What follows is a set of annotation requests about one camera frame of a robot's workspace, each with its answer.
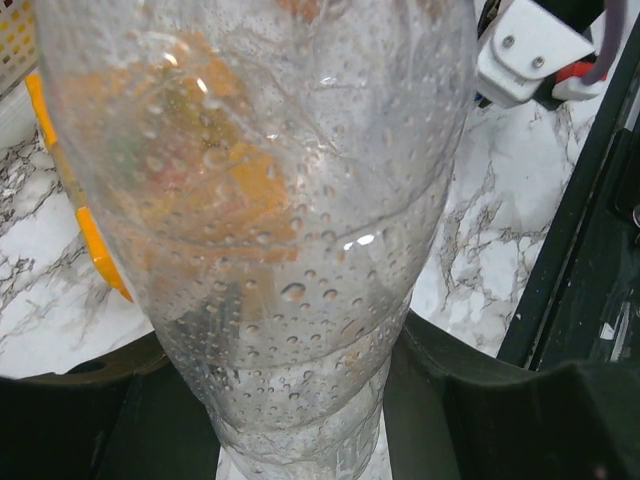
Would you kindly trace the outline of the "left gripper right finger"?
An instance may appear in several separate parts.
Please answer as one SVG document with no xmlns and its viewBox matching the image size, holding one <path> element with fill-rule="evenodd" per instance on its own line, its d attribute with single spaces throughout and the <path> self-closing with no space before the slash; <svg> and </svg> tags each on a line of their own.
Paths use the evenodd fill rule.
<svg viewBox="0 0 640 480">
<path fill-rule="evenodd" d="M 635 479 L 639 366 L 569 362 L 532 372 L 415 314 L 384 393 L 396 479 Z"/>
</svg>

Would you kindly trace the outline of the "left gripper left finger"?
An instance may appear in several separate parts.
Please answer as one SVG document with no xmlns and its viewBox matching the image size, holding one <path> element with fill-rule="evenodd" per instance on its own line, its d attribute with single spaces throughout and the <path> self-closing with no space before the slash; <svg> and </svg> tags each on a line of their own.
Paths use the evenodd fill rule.
<svg viewBox="0 0 640 480">
<path fill-rule="evenodd" d="M 153 333 L 64 375 L 1 381 L 4 479 L 213 479 L 219 452 Z"/>
</svg>

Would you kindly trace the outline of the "clear plastic bottle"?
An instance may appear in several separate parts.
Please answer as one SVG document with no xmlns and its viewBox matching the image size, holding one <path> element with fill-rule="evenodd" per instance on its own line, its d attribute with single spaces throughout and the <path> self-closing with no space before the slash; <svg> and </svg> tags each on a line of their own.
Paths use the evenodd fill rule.
<svg viewBox="0 0 640 480">
<path fill-rule="evenodd" d="M 249 479 L 355 479 L 469 110 L 470 1 L 38 1 L 62 152 Z"/>
</svg>

